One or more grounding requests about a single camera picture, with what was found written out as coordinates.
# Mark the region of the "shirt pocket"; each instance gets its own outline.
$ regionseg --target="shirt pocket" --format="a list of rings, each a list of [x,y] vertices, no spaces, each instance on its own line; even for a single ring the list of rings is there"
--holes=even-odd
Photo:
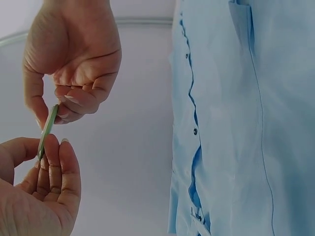
[[[254,50],[254,30],[252,23],[252,8],[247,4],[239,4],[240,0],[229,2],[230,14],[235,31],[243,49],[249,49],[251,54]]]

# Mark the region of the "light blue shirt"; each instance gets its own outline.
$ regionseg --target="light blue shirt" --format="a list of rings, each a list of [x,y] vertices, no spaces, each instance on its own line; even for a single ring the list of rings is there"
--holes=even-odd
[[[180,0],[178,236],[315,236],[315,0]]]

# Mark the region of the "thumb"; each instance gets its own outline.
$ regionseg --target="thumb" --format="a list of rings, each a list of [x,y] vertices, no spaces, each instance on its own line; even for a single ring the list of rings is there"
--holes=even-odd
[[[1,144],[7,152],[9,161],[17,167],[24,161],[32,160],[37,155],[39,139],[16,138]]]
[[[0,144],[0,178],[13,184],[14,168],[37,154],[39,139],[17,138]]]
[[[29,69],[27,62],[23,63],[25,105],[35,114],[41,129],[44,128],[48,117],[48,108],[43,99],[43,76],[43,74]]]

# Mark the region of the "fingernail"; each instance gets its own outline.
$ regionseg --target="fingernail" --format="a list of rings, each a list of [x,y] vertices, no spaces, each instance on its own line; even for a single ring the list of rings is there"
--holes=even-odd
[[[70,101],[73,102],[73,103],[79,104],[78,100],[75,99],[75,98],[72,97],[72,96],[65,95],[64,97],[65,97],[66,99],[70,100]]]
[[[61,119],[67,118],[69,114],[64,114],[64,115],[58,115]]]
[[[40,124],[39,124],[39,121],[38,121],[38,120],[36,120],[36,123],[37,123],[38,127],[41,129],[41,127],[40,127]]]
[[[57,96],[57,98],[58,98],[59,101],[61,101],[61,102],[65,102],[65,101],[66,101],[66,99],[65,99],[64,96]]]

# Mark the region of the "finger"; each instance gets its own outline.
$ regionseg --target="finger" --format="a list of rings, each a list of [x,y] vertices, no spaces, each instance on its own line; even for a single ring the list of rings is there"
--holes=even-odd
[[[21,137],[4,142],[1,147],[6,149],[14,167],[17,167],[22,162],[32,160],[37,155],[38,145],[39,139]]]
[[[90,91],[75,87],[57,86],[55,95],[70,110],[79,114],[92,114],[98,110],[100,102],[90,94]]]
[[[59,142],[55,136],[47,136],[45,141],[45,153],[49,164],[50,192],[45,197],[44,201],[56,202],[59,194],[61,194],[62,172],[59,159]]]
[[[35,114],[41,128],[44,128],[48,117],[48,108],[44,102],[43,74],[23,67],[25,105]]]
[[[46,154],[40,161],[40,168],[38,172],[37,187],[36,191],[33,193],[33,196],[43,201],[47,194],[50,192],[49,187],[49,164],[47,161]]]
[[[62,189],[58,203],[76,218],[81,200],[81,177],[79,163],[68,140],[63,140],[59,148],[59,158],[62,170]]]
[[[58,108],[55,124],[68,124],[82,118],[83,115],[70,110],[65,104],[61,103]]]
[[[24,177],[22,182],[17,184],[16,187],[22,189],[28,194],[33,194],[33,192],[35,192],[37,188],[39,169],[40,169],[40,162],[36,161],[34,167],[30,169],[30,171]]]

